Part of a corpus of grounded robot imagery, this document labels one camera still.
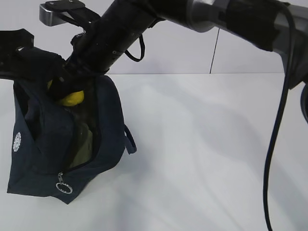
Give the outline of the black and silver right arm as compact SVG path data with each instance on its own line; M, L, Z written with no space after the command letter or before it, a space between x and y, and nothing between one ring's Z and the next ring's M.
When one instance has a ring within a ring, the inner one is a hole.
M46 8L84 33L49 90L61 99L82 82L105 73L149 28L162 21L204 33L215 27L281 56L285 78L277 118L288 91L308 79L308 9L279 0L115 0L104 14L78 0L49 1Z

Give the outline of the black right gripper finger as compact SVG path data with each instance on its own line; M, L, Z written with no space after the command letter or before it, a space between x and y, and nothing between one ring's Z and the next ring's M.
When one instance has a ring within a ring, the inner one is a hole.
M54 78L49 88L49 96L53 100L60 100L68 96L72 91L72 82L63 78Z

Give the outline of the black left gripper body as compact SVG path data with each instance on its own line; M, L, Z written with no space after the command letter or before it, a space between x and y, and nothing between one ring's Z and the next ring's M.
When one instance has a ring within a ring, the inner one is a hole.
M34 36L26 29L0 32L0 78L35 81L44 71L60 77L64 59L34 46Z

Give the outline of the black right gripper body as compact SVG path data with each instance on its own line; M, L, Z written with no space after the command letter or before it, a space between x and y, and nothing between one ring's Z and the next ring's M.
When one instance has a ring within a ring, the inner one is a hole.
M109 67L101 70L93 64L88 64L80 55L77 55L77 44L84 38L85 35L85 32L76 34L70 42L73 47L73 52L64 63L64 70L72 78L82 79L86 77L103 76L110 70Z

